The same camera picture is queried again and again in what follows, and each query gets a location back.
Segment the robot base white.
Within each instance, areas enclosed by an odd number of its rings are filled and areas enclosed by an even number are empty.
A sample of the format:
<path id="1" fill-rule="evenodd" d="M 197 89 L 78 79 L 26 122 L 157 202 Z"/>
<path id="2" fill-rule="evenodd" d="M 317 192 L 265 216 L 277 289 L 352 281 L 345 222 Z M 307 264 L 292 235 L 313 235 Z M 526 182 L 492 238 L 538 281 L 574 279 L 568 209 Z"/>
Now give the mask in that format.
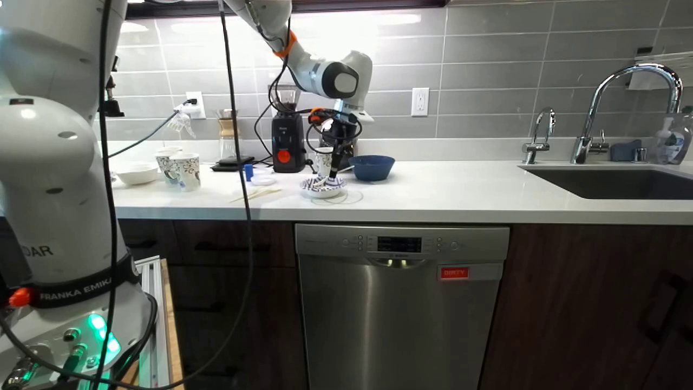
<path id="1" fill-rule="evenodd" d="M 31 277 L 10 296 L 3 390 L 115 380 L 157 325 L 108 214 L 94 131 L 126 0 L 3 0 L 3 208 Z"/>

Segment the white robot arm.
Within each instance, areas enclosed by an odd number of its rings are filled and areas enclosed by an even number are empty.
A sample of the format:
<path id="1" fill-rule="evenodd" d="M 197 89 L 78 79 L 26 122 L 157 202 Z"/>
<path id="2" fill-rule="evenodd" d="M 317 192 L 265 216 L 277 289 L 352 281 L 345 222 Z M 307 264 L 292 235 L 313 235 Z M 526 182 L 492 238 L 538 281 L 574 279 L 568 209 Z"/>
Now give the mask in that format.
<path id="1" fill-rule="evenodd" d="M 366 118 L 366 94 L 373 79 L 373 59 L 352 49 L 340 61 L 309 55 L 291 26 L 292 0 L 221 0 L 251 26 L 275 56 L 280 56 L 302 90 L 337 102 L 338 113 Z"/>

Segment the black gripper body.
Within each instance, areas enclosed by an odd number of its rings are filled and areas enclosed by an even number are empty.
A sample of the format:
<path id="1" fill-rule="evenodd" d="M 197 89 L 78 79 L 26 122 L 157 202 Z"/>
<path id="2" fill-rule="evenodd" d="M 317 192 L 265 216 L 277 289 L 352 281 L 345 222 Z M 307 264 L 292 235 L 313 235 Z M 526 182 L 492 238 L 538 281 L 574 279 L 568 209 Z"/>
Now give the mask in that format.
<path id="1" fill-rule="evenodd" d="M 355 139 L 362 131 L 362 122 L 346 111 L 314 108 L 307 115 L 307 123 L 319 131 L 319 144 L 343 152 L 345 156 L 355 153 Z"/>

